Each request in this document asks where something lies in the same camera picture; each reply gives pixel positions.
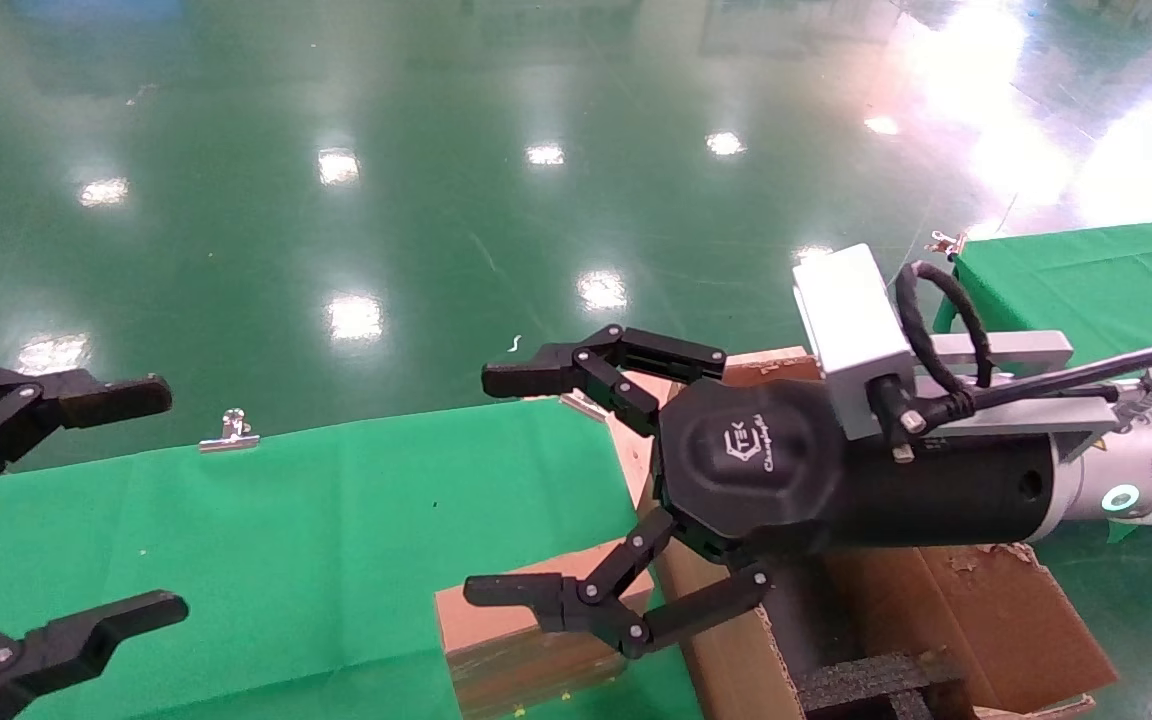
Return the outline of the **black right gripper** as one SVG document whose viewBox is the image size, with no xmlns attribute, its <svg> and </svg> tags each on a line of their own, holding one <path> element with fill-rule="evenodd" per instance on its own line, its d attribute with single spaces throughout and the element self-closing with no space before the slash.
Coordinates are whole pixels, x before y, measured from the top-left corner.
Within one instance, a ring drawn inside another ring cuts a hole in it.
<svg viewBox="0 0 1152 720">
<path fill-rule="evenodd" d="M 668 511 L 649 511 L 585 578 L 476 575 L 463 583 L 467 602 L 526 607 L 543 632 L 586 632 L 641 659 L 755 611 L 772 588 L 753 564 L 632 611 L 622 596 L 677 536 L 677 520 L 699 551 L 828 551 L 1026 541 L 1047 518 L 1055 461 L 1046 435 L 918 439 L 914 460 L 899 462 L 881 437 L 846 437 L 823 384 L 727 386 L 718 382 L 726 361 L 721 348 L 611 324 L 543 344 L 524 363 L 484 365 L 490 397 L 579 391 L 641 437 L 659 430 L 657 487 Z M 660 410 L 626 372 L 687 387 Z"/>
</svg>

